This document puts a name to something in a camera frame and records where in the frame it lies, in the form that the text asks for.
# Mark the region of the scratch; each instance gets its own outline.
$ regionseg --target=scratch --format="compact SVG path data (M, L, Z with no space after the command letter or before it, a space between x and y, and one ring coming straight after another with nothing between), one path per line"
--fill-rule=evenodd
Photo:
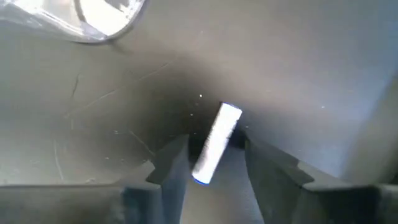
M134 136L144 147L145 149L152 155L154 156L155 154L149 149L148 145L145 144L145 142L143 140L141 140L136 134L134 134L133 131L129 130L129 133Z
M89 103L86 104L85 106L82 106L82 107L79 107L79 108L76 108L76 109L74 109L74 110L69 111L69 112L64 116L64 118L69 118L70 115L75 114L75 113L78 113L78 112L80 112L80 111L83 111L83 110L89 108L90 106L92 106L92 105L94 105L95 103L99 102L99 101L102 100L103 98L106 98L107 96L112 95L112 94L116 93L116 92L119 91L119 90L125 89L125 88L129 87L130 85L139 83L139 82L145 80L146 78L149 78L149 77L151 77L151 76L153 76L153 75L158 74L160 71L162 71L163 69L169 67L171 64L173 64L174 62L176 62L176 61L178 60L178 58L180 57L180 55L181 55L180 52L179 52L179 53L176 53L176 54L175 54L175 57L174 57L171 61L164 63L163 65L161 65L159 68L157 68L157 69L154 70L153 72L149 72L148 74L143 75L143 76L141 76L140 78L138 78L138 79L136 79L136 80L133 80L131 83L128 83L128 84L125 84L125 85L121 85L121 86L117 87L116 89L114 89L114 90L112 90L112 91L110 91L110 92L108 92L108 93L106 93L106 94L104 94L104 95L98 97L97 99L95 99L95 100L89 102Z
M105 95L103 95L103 96L100 96L99 98L97 98L97 99L91 101L91 102L88 103L87 105L72 110L71 112L67 113L64 117L65 117L65 118L69 118L69 116L70 116L71 114L74 114L74 113L77 113L77 112L79 112L79 111L83 111L83 110L89 108L91 105L95 104L95 103L98 102L99 100L102 100L103 98L105 98L105 97L107 97L107 96L109 96L109 95L112 95L114 92L115 92L115 90L113 90L113 91L111 91L111 92L109 92L109 93L107 93L107 94L105 94Z
M72 95L70 96L70 99L72 100L75 97L75 93L77 90L77 86L79 85L79 81L80 81L80 72L77 74L76 79L75 79L75 86L73 87L72 90Z
M60 166L60 162L58 161L57 142L56 142L56 140L54 140L54 158L55 158L55 164L57 165L58 173L60 174L60 177L61 177L61 181L64 182L62 168Z

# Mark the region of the white cylindrical battery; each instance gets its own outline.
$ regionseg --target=white cylindrical battery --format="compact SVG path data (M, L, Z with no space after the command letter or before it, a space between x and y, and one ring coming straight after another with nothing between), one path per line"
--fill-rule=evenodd
M200 157L192 171L192 176L200 184L210 183L241 114L242 110L239 108L222 103Z

